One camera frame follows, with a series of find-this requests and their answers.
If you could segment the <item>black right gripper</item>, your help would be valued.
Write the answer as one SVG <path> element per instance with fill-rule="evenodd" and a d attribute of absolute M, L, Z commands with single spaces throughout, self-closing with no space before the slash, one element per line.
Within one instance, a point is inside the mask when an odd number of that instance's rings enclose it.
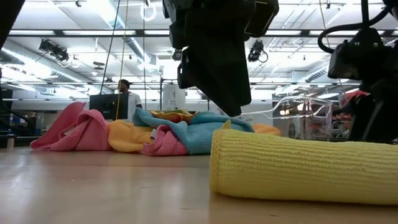
<path fill-rule="evenodd" d="M 397 50 L 382 43 L 377 30 L 371 28 L 387 15 L 397 21 L 397 0 L 383 1 L 384 9 L 373 19 L 369 18 L 368 0 L 361 1 L 364 37 L 364 68 L 361 72 L 362 90 L 369 90 L 366 96 L 359 96 L 352 107 L 353 118 L 348 139 L 350 141 L 396 143 L 397 142 L 397 84 L 377 83 L 390 78 L 397 67 Z"/>

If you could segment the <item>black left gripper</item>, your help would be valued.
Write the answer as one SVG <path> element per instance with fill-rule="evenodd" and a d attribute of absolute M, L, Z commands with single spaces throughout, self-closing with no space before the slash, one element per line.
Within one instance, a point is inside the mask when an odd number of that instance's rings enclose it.
<path fill-rule="evenodd" d="M 241 114 L 251 102 L 248 68 L 245 58 L 244 30 L 254 14 L 254 0 L 163 0 L 163 13 L 170 19 L 172 47 L 182 49 L 177 69 L 180 89 L 198 87 L 228 116 Z M 211 34 L 188 39 L 199 29 Z"/>

